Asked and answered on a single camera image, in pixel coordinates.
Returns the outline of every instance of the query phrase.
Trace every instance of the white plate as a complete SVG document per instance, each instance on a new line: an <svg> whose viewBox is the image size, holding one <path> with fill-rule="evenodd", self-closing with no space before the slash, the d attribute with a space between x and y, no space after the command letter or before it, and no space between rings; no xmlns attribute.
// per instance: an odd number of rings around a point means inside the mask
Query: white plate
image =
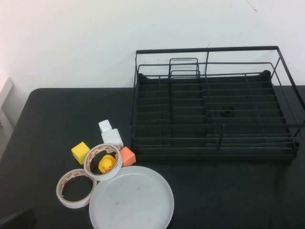
<svg viewBox="0 0 305 229"><path fill-rule="evenodd" d="M95 229L165 229L173 208L173 192L159 173L129 166L97 185L89 214Z"/></svg>

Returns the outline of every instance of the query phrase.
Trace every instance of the dish rack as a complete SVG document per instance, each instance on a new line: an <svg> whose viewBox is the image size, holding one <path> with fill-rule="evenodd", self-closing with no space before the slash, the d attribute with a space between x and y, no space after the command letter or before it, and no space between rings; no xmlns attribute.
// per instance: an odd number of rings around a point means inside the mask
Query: dish rack
<svg viewBox="0 0 305 229"><path fill-rule="evenodd" d="M138 159L296 156L305 103L277 46L138 50Z"/></svg>

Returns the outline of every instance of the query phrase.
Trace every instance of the rubber duck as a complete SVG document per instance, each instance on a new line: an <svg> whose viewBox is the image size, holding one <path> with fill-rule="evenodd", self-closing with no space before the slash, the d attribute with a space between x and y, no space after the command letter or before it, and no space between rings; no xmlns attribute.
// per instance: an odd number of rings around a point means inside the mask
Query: rubber duck
<svg viewBox="0 0 305 229"><path fill-rule="evenodd" d="M116 159L111 155L105 155L99 162L99 170L102 174L108 173L116 165Z"/></svg>

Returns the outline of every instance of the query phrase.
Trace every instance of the yellow foam block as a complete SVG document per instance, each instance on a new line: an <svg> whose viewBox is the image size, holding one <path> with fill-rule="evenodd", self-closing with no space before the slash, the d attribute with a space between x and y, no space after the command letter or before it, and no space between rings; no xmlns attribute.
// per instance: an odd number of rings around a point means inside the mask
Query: yellow foam block
<svg viewBox="0 0 305 229"><path fill-rule="evenodd" d="M77 146L71 149L75 159L81 164L84 164L85 157L89 153L90 149L86 146L84 142L79 143Z"/></svg>

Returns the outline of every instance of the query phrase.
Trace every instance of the white foam block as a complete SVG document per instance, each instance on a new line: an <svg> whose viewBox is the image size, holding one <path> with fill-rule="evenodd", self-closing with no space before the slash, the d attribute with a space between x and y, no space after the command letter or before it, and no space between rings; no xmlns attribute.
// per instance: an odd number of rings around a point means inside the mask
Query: white foam block
<svg viewBox="0 0 305 229"><path fill-rule="evenodd" d="M108 119L99 122L99 127L100 127L100 130L102 133L105 131L112 130L112 127L111 127Z"/></svg>
<svg viewBox="0 0 305 229"><path fill-rule="evenodd" d="M118 129L102 132L102 139L105 144L115 145L118 149L123 149L123 141Z"/></svg>

